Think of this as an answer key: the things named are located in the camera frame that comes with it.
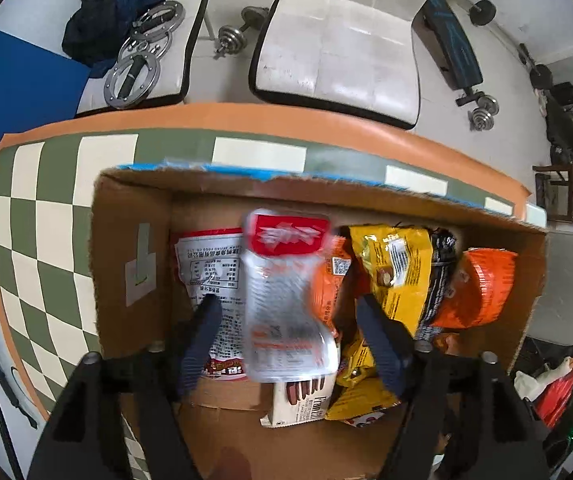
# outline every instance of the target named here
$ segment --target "checkered mat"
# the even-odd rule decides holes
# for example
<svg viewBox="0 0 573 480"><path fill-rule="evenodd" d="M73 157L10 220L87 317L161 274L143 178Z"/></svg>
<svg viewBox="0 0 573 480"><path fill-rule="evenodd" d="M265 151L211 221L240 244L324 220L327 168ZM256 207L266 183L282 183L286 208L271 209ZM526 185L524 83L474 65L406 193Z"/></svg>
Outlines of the checkered mat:
<svg viewBox="0 0 573 480"><path fill-rule="evenodd" d="M100 351L87 247L94 181L105 168L164 160L268 164L267 169L277 164L274 169L391 185L401 175L400 187L412 184L411 189L422 192L422 186L428 186L425 192L438 190L440 196L458 202L484 208L493 200L513 211L513 204L500 197L422 168L280 137L158 128L65 134L3 148L0 295L12 341L49 413L81 357ZM127 443L134 476L145 478L141 448L133 438Z"/></svg>

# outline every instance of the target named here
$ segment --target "weight plate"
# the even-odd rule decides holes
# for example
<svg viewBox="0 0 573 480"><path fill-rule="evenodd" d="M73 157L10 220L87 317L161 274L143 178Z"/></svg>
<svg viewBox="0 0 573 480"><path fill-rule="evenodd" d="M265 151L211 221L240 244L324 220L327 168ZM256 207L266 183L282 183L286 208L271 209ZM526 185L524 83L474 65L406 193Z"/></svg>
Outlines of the weight plate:
<svg viewBox="0 0 573 480"><path fill-rule="evenodd" d="M469 9L469 18L473 25L482 27L495 18L496 8L489 0L480 0Z"/></svg>
<svg viewBox="0 0 573 480"><path fill-rule="evenodd" d="M144 66L147 69L146 77L138 88L131 91L131 94L120 99L118 98L119 88L116 89L116 84L124 71L128 70L134 63L136 56L144 57ZM131 56L118 61L118 63L108 72L104 81L104 100L106 101L106 104L112 108L117 108L119 110L131 108L146 99L147 95L157 83L159 77L160 62L155 57L155 54L151 54L151 52L138 52L137 54L132 54Z"/></svg>
<svg viewBox="0 0 573 480"><path fill-rule="evenodd" d="M246 37L239 28L223 25L217 33L218 40L227 47L227 54L237 54L247 45Z"/></svg>
<svg viewBox="0 0 573 480"><path fill-rule="evenodd" d="M156 15L162 12L169 12L169 10L175 10L175 16L172 17L168 22L164 22L156 28L147 30L146 32L138 32L134 29L131 31L131 38L139 41L149 41L149 43L154 43L155 41L161 40L167 32L173 32L176 28L180 27L180 24L184 21L186 16L186 9L179 2L174 2L173 0L166 0L164 3L153 7L153 9L147 10L135 23L144 23Z"/></svg>
<svg viewBox="0 0 573 480"><path fill-rule="evenodd" d="M268 7L244 7L241 15L243 22L249 25L250 28L260 30L268 18Z"/></svg>
<svg viewBox="0 0 573 480"><path fill-rule="evenodd" d="M151 47L151 42L147 40L134 40L133 38L128 38L120 47L120 52L118 53L118 61L124 59L125 57L131 56L136 52L151 52L155 54L155 57L160 59L164 54L167 53L170 46L173 44L173 35L170 32L166 32L166 39L162 38L160 41L155 42Z"/></svg>
<svg viewBox="0 0 573 480"><path fill-rule="evenodd" d="M553 75L547 65L537 64L529 72L531 86L537 90L548 90L553 86Z"/></svg>
<svg viewBox="0 0 573 480"><path fill-rule="evenodd" d="M476 108L473 112L469 112L469 120L471 127L479 132L492 129L494 122L493 115L483 108Z"/></svg>
<svg viewBox="0 0 573 480"><path fill-rule="evenodd" d="M484 110L487 110L491 115L497 115L500 111L500 105L496 98L484 94L476 101L477 105Z"/></svg>

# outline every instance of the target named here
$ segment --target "qr code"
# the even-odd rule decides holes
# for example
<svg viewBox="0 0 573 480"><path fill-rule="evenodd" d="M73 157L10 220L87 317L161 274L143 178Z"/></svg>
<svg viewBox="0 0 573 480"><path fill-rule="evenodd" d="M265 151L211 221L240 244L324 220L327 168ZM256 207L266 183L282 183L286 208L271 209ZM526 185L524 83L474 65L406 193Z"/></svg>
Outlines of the qr code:
<svg viewBox="0 0 573 480"><path fill-rule="evenodd" d="M336 276L345 276L351 266L351 260L344 258L332 258L331 262L333 263L333 274Z"/></svg>

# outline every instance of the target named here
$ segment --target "blue mat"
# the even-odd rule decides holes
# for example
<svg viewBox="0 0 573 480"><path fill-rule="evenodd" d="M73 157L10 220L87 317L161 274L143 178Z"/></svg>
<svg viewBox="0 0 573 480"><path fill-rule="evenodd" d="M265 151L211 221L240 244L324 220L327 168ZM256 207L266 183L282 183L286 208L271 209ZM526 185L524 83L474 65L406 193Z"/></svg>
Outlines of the blue mat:
<svg viewBox="0 0 573 480"><path fill-rule="evenodd" d="M0 138L72 119L89 68L0 31Z"/></svg>

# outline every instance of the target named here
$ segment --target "orange border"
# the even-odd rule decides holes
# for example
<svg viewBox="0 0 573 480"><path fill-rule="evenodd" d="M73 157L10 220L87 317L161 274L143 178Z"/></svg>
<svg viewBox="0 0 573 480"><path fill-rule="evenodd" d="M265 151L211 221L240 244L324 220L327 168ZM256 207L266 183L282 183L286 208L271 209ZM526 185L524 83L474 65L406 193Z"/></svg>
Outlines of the orange border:
<svg viewBox="0 0 573 480"><path fill-rule="evenodd" d="M223 130L321 142L358 150L425 168L500 196L515 204L513 212L519 220L524 219L525 203L531 194L511 177L433 140L348 115L280 105L204 103L108 112L47 124L24 134L6 135L0 142L0 150L58 135L137 128ZM39 402L12 342L1 295L0 322L20 376L34 403L47 418L46 410Z"/></svg>

